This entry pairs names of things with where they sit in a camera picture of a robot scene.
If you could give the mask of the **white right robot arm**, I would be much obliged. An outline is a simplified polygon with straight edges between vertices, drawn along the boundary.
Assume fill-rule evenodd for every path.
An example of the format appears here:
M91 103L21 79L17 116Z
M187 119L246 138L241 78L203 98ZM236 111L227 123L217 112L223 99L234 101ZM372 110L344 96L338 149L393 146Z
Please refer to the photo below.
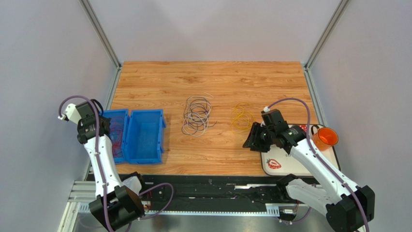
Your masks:
M307 204L326 217L336 232L354 232L374 219L375 193L359 186L336 168L300 126L290 126L277 109L262 111L263 123L253 123L243 144L267 153L276 146L299 161L322 186L318 189L294 174L276 182L280 198Z

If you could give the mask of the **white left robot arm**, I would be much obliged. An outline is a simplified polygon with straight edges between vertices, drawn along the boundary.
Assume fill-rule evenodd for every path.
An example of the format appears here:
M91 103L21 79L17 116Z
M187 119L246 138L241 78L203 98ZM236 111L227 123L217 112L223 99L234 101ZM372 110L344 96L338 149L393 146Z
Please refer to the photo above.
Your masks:
M96 199L89 203L89 210L109 232L130 227L145 214L139 197L142 177L137 172L119 177L109 137L110 120L100 115L94 101L87 100L75 108L80 114L77 139L89 155L96 185Z

